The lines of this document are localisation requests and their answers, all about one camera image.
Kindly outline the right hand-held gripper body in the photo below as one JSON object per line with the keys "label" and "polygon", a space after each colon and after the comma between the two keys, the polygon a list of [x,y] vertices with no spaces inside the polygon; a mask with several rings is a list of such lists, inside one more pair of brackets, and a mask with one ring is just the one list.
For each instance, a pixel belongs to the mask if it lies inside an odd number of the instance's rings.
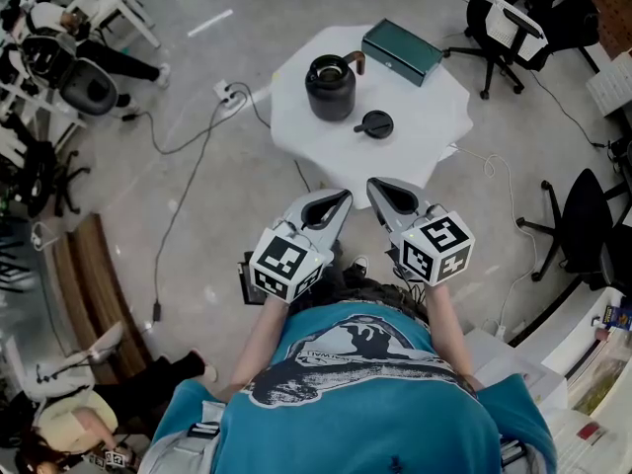
{"label": "right hand-held gripper body", "polygon": [[436,286],[467,269],[475,237],[456,211],[426,199],[404,210],[379,200],[376,215],[388,233],[386,255],[403,279]]}

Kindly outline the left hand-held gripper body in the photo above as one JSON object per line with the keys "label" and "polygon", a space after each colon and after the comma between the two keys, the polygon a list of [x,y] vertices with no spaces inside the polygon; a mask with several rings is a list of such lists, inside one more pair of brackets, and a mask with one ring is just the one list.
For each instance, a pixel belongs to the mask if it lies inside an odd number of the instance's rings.
{"label": "left hand-held gripper body", "polygon": [[297,198],[248,254],[248,302],[262,305],[267,295],[290,303],[322,277],[335,259],[334,247],[320,251],[315,230],[300,228],[306,196]]}

